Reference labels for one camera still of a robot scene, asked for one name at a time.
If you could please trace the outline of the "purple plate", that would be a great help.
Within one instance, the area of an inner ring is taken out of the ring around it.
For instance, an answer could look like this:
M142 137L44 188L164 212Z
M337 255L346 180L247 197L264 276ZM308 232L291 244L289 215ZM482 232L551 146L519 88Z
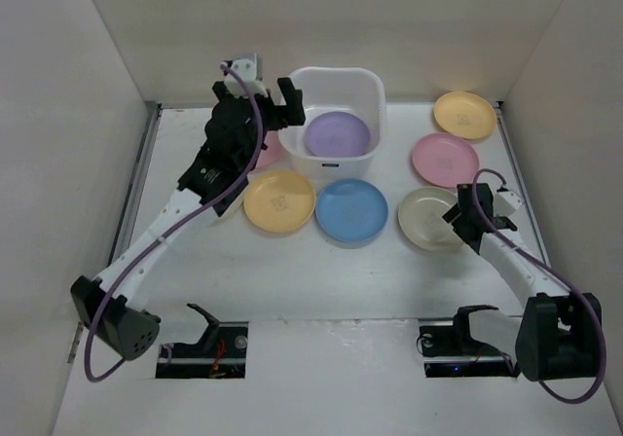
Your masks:
M371 131L347 112L328 112L306 126L304 142L317 157L354 158L363 156L371 141Z

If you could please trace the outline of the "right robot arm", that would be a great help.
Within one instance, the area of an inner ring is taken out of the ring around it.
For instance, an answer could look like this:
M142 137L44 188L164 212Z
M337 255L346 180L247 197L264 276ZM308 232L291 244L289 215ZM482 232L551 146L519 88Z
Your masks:
M524 312L513 319L490 305L461 307L453 318L454 347L472 353L490 345L510 355L531 382L605 375L601 304L590 293L575 293L531 259L516 225L495 211L495 203L517 207L506 188L460 184L458 201L443 216L456 235L492 266Z

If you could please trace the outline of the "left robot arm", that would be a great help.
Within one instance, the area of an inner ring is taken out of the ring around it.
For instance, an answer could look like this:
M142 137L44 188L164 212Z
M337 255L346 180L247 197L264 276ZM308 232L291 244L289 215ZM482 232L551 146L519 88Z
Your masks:
M246 189L267 133L304 123L303 94L289 78L277 81L281 103L258 91L234 94L230 88L235 83L227 78L214 85L217 103L204 127L204 142L155 220L100 273L80 276L71 286L88 331L86 361L95 342L128 362L156 341L161 320L147 310L147 303L164 284L164 271L184 259L191 239L217 225Z

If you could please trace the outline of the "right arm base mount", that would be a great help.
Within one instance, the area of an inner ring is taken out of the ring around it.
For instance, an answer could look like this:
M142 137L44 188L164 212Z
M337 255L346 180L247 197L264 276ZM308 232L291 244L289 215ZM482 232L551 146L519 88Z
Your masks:
M512 378L520 368L505 351L472 338L468 320L475 312L498 311L489 305L461 307L452 320L424 320L416 348L427 378Z

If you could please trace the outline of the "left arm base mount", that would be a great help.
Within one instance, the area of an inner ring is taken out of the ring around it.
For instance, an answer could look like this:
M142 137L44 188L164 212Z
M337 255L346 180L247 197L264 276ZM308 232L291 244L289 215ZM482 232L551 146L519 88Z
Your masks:
M197 304L188 304L206 322L194 343L160 346L157 380L241 380L246 373L248 322L221 322Z

